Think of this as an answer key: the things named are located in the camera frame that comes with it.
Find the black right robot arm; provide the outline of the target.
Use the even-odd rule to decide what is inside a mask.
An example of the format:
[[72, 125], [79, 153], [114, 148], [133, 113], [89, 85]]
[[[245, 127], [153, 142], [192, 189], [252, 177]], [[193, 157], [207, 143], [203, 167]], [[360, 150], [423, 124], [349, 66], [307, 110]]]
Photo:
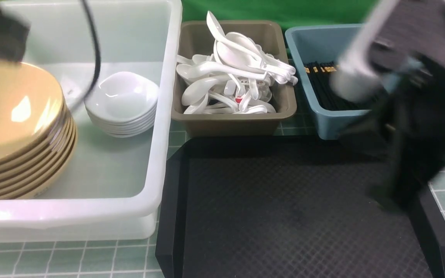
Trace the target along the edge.
[[334, 93], [363, 102], [399, 80], [339, 133], [353, 150], [384, 156], [386, 178], [367, 194], [384, 210], [412, 206], [445, 167], [445, 0], [381, 0], [339, 55]]

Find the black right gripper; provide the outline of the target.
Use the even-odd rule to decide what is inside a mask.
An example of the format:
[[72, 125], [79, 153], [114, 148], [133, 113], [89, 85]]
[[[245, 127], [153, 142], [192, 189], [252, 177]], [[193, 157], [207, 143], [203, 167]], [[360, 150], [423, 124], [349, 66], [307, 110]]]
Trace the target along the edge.
[[388, 172], [367, 190], [370, 198], [386, 211], [410, 208], [445, 167], [445, 73], [404, 76], [343, 129], [342, 144], [386, 160]]

